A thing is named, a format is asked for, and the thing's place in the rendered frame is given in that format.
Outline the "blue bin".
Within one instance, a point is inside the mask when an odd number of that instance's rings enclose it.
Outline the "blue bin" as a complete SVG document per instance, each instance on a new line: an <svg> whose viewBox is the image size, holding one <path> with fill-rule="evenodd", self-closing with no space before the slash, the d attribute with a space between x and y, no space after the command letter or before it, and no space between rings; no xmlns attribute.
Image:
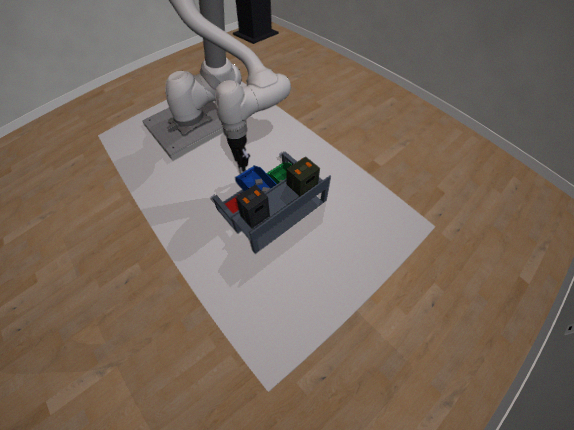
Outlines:
<svg viewBox="0 0 574 430"><path fill-rule="evenodd" d="M254 166L246 170L245 172L241 173L237 177L235 177L236 183L246 191L253 185L255 185L256 179L262 179L263 184L257 185L261 190L263 187L272 188L277 185L271 177L261 168L258 166Z"/></svg>

